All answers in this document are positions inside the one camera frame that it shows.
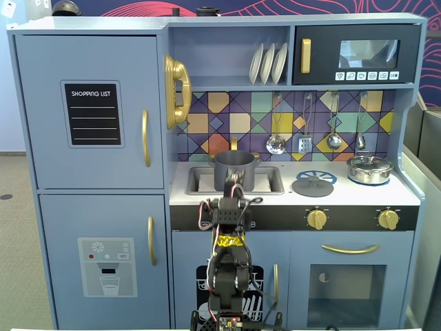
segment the circuit board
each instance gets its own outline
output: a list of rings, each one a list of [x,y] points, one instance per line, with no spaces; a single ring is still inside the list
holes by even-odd
[[[218,331],[241,331],[242,319],[240,317],[219,317]]]

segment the yellow tape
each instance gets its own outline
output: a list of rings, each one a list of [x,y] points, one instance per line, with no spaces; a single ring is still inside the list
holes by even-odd
[[[245,242],[245,235],[242,235],[242,240]],[[229,247],[229,246],[243,246],[240,242],[239,237],[232,236],[219,236],[218,246]]]

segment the patterned wall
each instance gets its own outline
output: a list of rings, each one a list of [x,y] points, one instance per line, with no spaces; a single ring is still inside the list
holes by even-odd
[[[298,154],[298,139],[303,134],[303,92],[284,92],[274,101],[272,92],[199,92],[193,93],[187,121],[178,125],[178,153],[181,161],[207,161],[209,154],[229,150],[232,137],[238,138],[238,149],[258,152],[263,161],[346,161],[356,151],[359,91],[340,91],[336,132],[342,139],[337,151],[327,147],[331,132],[331,92],[312,92],[311,119],[308,131],[312,136],[312,153]],[[369,91],[362,130],[366,150],[385,157],[393,116],[395,91]],[[271,155],[266,141],[276,131],[287,141],[287,152]]]
[[[196,16],[196,8],[216,6],[222,15],[262,16],[412,12],[429,18],[430,30],[441,30],[441,0],[74,0],[85,16],[167,16],[173,7],[181,16]],[[428,106],[441,106],[441,41],[427,40],[420,92]]]

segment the microwave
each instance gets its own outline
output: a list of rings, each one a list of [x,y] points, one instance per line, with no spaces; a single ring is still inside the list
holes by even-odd
[[[420,29],[418,24],[298,26],[292,83],[413,83]]]

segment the colorful tile backsplash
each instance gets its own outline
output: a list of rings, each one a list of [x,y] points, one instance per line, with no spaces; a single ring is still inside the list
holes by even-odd
[[[305,129],[303,118],[304,92],[282,92],[282,99],[273,101],[272,92],[195,92],[187,121],[178,125],[178,156],[180,161],[208,161],[209,154],[229,149],[232,137],[238,149],[258,152],[263,161],[346,161],[356,151],[356,131],[360,91],[339,91],[339,113],[336,132],[342,139],[338,150],[326,143],[331,132],[332,97],[330,91],[312,92],[311,118],[308,134],[312,136],[311,153],[298,153],[298,140]],[[362,100],[361,112],[367,108],[362,130],[369,151],[385,157],[389,145],[395,91],[368,91]],[[305,117],[309,117],[310,101]],[[272,155],[266,142],[276,132],[287,142],[287,151]]]

